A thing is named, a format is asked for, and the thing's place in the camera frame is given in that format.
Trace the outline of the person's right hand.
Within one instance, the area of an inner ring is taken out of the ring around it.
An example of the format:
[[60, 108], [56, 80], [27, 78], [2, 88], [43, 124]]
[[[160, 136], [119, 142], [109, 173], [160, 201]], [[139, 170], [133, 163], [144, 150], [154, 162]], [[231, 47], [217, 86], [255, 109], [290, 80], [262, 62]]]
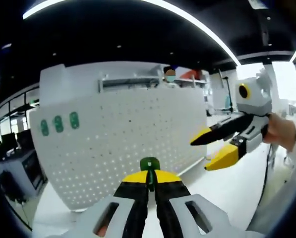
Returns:
[[275, 113], [268, 115], [268, 129], [263, 138], [264, 143], [277, 144], [293, 151], [296, 143], [296, 127], [292, 120], [280, 118]]

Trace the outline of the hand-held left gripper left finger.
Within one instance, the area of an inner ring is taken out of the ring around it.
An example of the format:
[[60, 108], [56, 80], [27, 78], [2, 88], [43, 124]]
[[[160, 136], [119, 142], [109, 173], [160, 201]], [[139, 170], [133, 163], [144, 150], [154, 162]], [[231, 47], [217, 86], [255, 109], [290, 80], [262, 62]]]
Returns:
[[147, 171], [126, 176], [114, 195], [94, 204], [74, 228], [76, 238], [140, 238], [148, 215]]

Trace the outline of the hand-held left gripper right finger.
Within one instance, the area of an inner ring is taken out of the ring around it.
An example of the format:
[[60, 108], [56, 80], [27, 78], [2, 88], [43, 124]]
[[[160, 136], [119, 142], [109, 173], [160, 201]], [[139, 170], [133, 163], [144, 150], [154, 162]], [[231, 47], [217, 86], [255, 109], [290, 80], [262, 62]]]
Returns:
[[199, 194], [191, 194], [182, 180], [154, 171], [156, 211], [165, 238], [236, 238], [227, 214]]

